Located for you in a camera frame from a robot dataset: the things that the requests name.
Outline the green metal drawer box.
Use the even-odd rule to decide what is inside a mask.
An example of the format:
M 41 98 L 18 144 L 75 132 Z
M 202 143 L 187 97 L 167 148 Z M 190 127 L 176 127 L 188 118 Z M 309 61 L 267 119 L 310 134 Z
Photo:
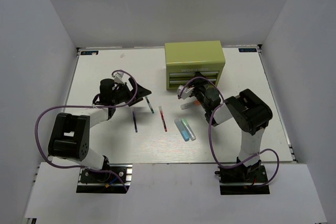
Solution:
M 221 42 L 169 42 L 164 46 L 166 89 L 185 85 L 197 72 L 218 84 L 226 60 Z

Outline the orange cap highlighter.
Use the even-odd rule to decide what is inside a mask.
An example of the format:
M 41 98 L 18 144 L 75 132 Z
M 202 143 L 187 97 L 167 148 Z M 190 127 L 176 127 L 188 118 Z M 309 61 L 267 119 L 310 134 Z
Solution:
M 199 105 L 201 105 L 201 103 L 199 101 L 195 100 L 195 101 L 191 101 L 191 102 L 188 102 L 188 103 L 181 104 L 180 108 L 181 108 L 181 110 L 186 110 L 186 109 L 190 109 L 190 108 L 193 108 L 193 107 L 196 107 L 196 106 L 199 106 Z

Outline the purple pen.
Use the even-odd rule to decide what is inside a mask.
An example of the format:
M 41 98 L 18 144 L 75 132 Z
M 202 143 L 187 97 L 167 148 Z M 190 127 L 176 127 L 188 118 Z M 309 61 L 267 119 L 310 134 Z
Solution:
M 138 127 L 137 127 L 137 121 L 136 121 L 136 116 L 135 116 L 135 112 L 132 111 L 132 117 L 133 117 L 133 123 L 134 123 L 134 130 L 137 133 L 138 132 Z

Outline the blue highlighter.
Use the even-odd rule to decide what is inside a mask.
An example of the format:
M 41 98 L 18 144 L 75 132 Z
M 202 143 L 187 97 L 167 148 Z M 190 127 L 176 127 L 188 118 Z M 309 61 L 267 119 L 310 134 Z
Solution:
M 183 140 L 188 141 L 190 139 L 190 136 L 189 136 L 187 130 L 185 129 L 185 127 L 183 126 L 181 120 L 175 119 L 174 123 L 175 123 L 177 129 L 179 130 Z

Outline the green highlighter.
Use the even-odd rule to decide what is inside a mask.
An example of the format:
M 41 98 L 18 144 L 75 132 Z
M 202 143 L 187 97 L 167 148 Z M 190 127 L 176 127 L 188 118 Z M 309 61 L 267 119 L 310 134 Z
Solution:
M 181 119 L 181 123 L 184 126 L 184 128 L 186 129 L 187 133 L 189 134 L 189 137 L 192 141 L 196 140 L 196 136 L 193 132 L 193 130 L 191 129 L 188 121 L 186 119 Z

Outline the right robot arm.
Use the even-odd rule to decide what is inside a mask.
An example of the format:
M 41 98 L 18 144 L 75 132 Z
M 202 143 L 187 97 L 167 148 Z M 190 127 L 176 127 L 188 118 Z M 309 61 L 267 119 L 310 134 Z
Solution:
M 205 111 L 208 122 L 208 139 L 211 153 L 215 162 L 222 169 L 237 167 L 238 177 L 247 182 L 256 175 L 256 168 L 260 166 L 259 155 L 261 139 L 273 114 L 270 107 L 251 90 L 245 89 L 237 96 L 224 99 L 216 85 L 206 79 L 199 72 L 186 85 L 191 89 L 189 97 L 196 97 Z M 212 127 L 227 120 L 234 119 L 241 129 L 241 146 L 237 156 L 237 163 L 225 166 L 219 162 L 212 144 Z

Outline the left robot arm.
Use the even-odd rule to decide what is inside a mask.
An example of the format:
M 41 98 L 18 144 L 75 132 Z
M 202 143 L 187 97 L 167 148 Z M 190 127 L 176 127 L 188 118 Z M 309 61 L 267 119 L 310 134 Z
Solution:
M 110 178 L 111 168 L 104 164 L 105 157 L 89 147 L 90 129 L 112 118 L 121 103 L 132 106 L 152 92 L 129 78 L 132 88 L 114 79 L 100 81 L 99 93 L 93 99 L 93 108 L 79 114 L 59 113 L 51 133 L 48 154 L 67 159 L 93 169 L 93 176 L 101 182 Z

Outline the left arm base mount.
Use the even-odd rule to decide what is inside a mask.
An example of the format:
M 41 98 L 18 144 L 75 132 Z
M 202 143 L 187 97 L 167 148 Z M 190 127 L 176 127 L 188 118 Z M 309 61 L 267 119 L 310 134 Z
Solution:
M 116 173 L 129 189 L 132 179 L 132 164 L 110 164 L 110 170 Z M 123 184 L 114 174 L 94 173 L 82 169 L 79 174 L 76 193 L 83 194 L 126 194 Z

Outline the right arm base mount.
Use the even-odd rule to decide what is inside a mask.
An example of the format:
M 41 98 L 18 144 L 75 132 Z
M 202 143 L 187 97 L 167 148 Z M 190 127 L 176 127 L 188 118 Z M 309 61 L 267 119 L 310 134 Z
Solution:
M 215 175 L 219 179 L 221 195 L 269 195 L 270 189 L 264 165 L 247 168 L 240 165 L 233 169 L 218 167 Z

